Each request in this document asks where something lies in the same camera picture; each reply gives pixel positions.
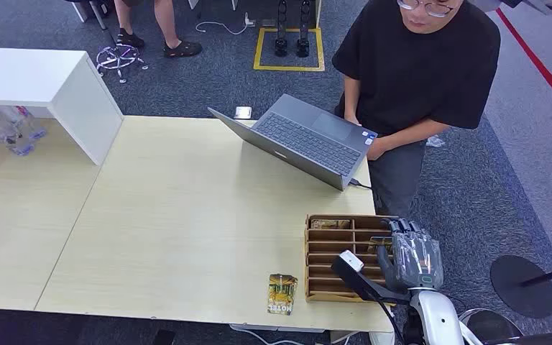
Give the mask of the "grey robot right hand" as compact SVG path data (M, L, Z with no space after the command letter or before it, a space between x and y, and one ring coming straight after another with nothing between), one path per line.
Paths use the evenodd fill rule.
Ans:
M403 293L414 288L438 290L443 285L440 244L415 221L384 220L391 231L391 245L378 244L377 262L387 289Z

